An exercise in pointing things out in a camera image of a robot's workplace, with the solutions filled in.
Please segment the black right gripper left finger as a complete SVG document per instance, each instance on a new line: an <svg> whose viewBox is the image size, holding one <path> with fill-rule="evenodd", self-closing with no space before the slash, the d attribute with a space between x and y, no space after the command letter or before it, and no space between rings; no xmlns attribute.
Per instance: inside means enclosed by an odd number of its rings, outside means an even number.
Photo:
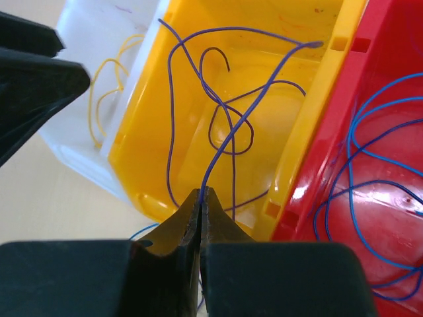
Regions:
<svg viewBox="0 0 423 317"><path fill-rule="evenodd" d="M139 240L2 244L1 315L195 316L198 196Z"/></svg>

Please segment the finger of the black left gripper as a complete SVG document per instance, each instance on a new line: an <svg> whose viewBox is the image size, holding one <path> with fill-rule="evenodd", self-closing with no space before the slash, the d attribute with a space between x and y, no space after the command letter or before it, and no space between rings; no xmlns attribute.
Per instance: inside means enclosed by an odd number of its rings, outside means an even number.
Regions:
<svg viewBox="0 0 423 317"><path fill-rule="evenodd" d="M53 28L4 12L1 12L1 47L46 57L55 57L65 48Z"/></svg>
<svg viewBox="0 0 423 317"><path fill-rule="evenodd" d="M1 49L1 164L90 85L79 63Z"/></svg>

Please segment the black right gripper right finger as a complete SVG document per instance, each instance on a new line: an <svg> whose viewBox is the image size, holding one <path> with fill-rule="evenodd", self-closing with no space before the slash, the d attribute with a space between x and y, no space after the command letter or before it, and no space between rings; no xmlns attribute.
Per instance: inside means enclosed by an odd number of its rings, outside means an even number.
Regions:
<svg viewBox="0 0 423 317"><path fill-rule="evenodd" d="M210 316L375 316L359 259L333 242L257 242L202 192L200 271Z"/></svg>

